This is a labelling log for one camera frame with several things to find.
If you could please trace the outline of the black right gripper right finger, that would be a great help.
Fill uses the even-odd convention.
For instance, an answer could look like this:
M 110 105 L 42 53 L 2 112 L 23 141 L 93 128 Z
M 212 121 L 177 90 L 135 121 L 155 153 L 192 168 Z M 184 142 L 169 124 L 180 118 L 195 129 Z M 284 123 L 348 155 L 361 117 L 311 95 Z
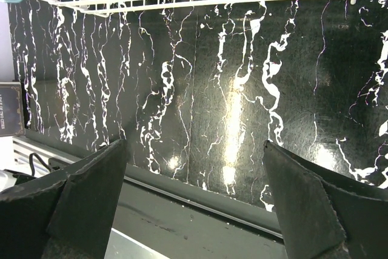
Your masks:
M 270 141 L 263 164 L 289 258 L 387 258 L 387 190 Z

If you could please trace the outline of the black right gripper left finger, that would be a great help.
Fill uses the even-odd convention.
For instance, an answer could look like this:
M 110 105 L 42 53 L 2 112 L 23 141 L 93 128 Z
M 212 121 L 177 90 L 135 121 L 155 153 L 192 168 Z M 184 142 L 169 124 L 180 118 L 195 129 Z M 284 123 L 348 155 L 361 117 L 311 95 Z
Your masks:
M 124 181 L 124 140 L 1 192 L 1 258 L 104 258 Z

